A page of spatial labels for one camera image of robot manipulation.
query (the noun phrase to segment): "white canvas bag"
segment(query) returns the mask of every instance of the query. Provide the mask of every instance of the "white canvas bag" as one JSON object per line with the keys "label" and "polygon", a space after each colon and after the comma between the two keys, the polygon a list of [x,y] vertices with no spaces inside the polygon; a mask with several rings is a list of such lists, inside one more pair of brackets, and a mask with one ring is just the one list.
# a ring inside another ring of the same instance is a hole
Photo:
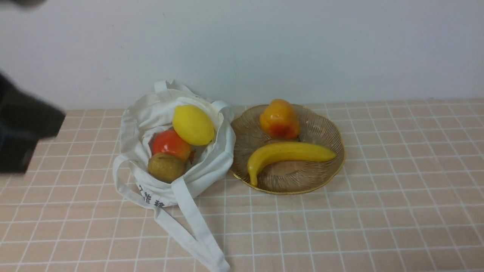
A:
{"label": "white canvas bag", "polygon": [[[154,134],[171,127],[175,107],[185,104],[196,105],[210,116],[216,136],[203,152],[197,152],[193,166],[182,177],[167,184],[148,174],[149,142]],[[211,271],[228,271],[230,266],[193,198],[224,178],[230,169],[235,144],[235,134],[230,126],[233,118],[233,111],[222,101],[201,98],[175,81],[158,82],[155,92],[142,96],[125,110],[120,130],[121,154],[113,164],[118,192],[141,207],[153,209],[155,221]],[[118,170],[124,162],[129,163],[139,192],[119,179]],[[162,208],[173,205],[180,207],[194,236]]]}

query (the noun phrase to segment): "banana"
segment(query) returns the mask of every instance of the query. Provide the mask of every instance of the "banana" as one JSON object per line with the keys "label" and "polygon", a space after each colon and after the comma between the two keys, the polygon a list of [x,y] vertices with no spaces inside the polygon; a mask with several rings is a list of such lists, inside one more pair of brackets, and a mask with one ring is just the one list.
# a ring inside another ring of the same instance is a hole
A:
{"label": "banana", "polygon": [[257,174],[264,167],[281,161],[327,162],[336,157],[330,149],[309,143],[281,142],[265,145],[257,149],[249,158],[247,171],[250,184],[257,187]]}

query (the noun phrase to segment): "bag strap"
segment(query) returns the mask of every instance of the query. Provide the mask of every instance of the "bag strap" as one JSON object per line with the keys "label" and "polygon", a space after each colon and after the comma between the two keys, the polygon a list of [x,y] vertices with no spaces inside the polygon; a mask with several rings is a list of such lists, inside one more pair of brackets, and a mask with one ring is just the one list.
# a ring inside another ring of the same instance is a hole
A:
{"label": "bag strap", "polygon": [[173,193],[179,201],[180,209],[187,219],[188,224],[192,228],[197,241],[180,223],[178,223],[171,215],[164,209],[156,208],[146,203],[143,197],[133,191],[125,183],[121,181],[118,176],[118,171],[122,163],[131,161],[129,156],[120,154],[116,157],[113,163],[113,179],[116,185],[116,190],[126,199],[133,203],[155,211],[154,220],[165,231],[174,238],[186,251],[188,251],[195,259],[199,260],[210,271],[226,272],[229,271],[230,266],[225,261],[225,256],[218,244],[215,241],[212,233],[208,229],[203,216],[198,210],[195,202],[191,198],[190,192],[186,187],[185,181],[179,180],[176,185],[172,186]]}

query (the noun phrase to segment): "brown kiwi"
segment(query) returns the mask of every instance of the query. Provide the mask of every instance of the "brown kiwi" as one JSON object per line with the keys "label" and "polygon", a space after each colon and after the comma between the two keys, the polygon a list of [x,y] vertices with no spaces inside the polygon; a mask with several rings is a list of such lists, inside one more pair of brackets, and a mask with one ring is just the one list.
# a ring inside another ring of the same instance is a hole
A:
{"label": "brown kiwi", "polygon": [[157,180],[172,183],[185,173],[185,162],[166,153],[157,153],[148,161],[148,173]]}

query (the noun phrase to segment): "gold basket rim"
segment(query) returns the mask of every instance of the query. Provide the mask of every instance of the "gold basket rim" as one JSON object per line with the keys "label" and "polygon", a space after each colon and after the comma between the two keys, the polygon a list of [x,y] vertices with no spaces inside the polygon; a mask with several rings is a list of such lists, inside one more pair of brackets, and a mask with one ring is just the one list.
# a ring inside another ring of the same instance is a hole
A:
{"label": "gold basket rim", "polygon": [[[287,196],[287,195],[302,195],[302,194],[306,194],[306,193],[309,193],[309,192],[315,191],[315,190],[317,190],[317,189],[319,189],[319,188],[321,188],[321,187],[325,186],[325,185],[326,185],[326,184],[328,184],[330,181],[332,181],[332,180],[333,180],[333,178],[334,178],[334,177],[335,177],[335,176],[336,176],[336,175],[339,173],[339,171],[341,171],[341,168],[343,168],[343,165],[345,164],[345,161],[346,161],[346,149],[345,149],[345,144],[344,144],[344,142],[343,142],[343,136],[341,135],[341,132],[339,131],[338,126],[336,126],[336,124],[335,124],[335,123],[333,123],[333,121],[329,120],[328,118],[326,118],[326,117],[324,117],[324,116],[322,116],[322,115],[319,115],[317,112],[315,112],[315,111],[311,110],[310,108],[308,108],[308,107],[306,107],[306,106],[304,106],[304,105],[299,105],[299,104],[292,104],[292,105],[296,105],[296,106],[300,106],[300,107],[302,107],[302,108],[305,108],[305,109],[307,109],[307,110],[311,111],[312,113],[314,113],[314,114],[316,114],[316,115],[318,115],[318,116],[320,116],[320,117],[322,117],[322,118],[324,118],[324,119],[328,120],[328,121],[329,121],[331,124],[333,124],[333,126],[336,128],[336,131],[337,131],[337,132],[338,132],[338,134],[339,134],[339,138],[341,139],[341,146],[343,147],[343,161],[341,162],[341,164],[340,164],[340,166],[339,166],[338,170],[336,170],[336,172],[335,172],[335,173],[334,173],[332,176],[330,176],[326,182],[324,182],[323,184],[318,185],[318,186],[316,186],[316,187],[314,187],[314,188],[311,188],[311,189],[308,189],[308,190],[305,190],[305,191],[298,191],[298,192],[273,192],[273,191],[268,191],[268,190],[260,189],[260,188],[258,188],[258,187],[255,187],[255,186],[251,185],[250,183],[245,182],[245,181],[244,181],[244,180],[243,180],[241,177],[239,177],[237,174],[235,174],[235,173],[234,173],[234,171],[232,171],[232,169],[230,169],[230,172],[232,173],[232,175],[233,175],[235,178],[237,178],[238,180],[240,180],[240,181],[241,181],[242,183],[244,183],[245,185],[247,185],[247,186],[251,187],[252,189],[255,189],[255,190],[257,190],[257,191],[264,192],[264,193],[267,193],[267,194],[271,194],[271,195],[279,195],[279,196],[284,196],[284,195],[286,195],[286,196]],[[241,115],[239,115],[237,118],[235,118],[235,119],[234,119],[232,122],[235,122],[236,120],[240,119],[240,118],[242,117],[242,115],[244,115],[244,114],[245,114],[247,111],[249,111],[249,110],[251,110],[251,109],[253,109],[253,108],[255,108],[255,107],[259,107],[259,106],[268,106],[268,104],[261,104],[261,105],[255,105],[255,106],[252,106],[252,107],[250,107],[250,108],[246,109],[246,110],[245,110],[245,111],[244,111],[244,112],[243,112]]]}

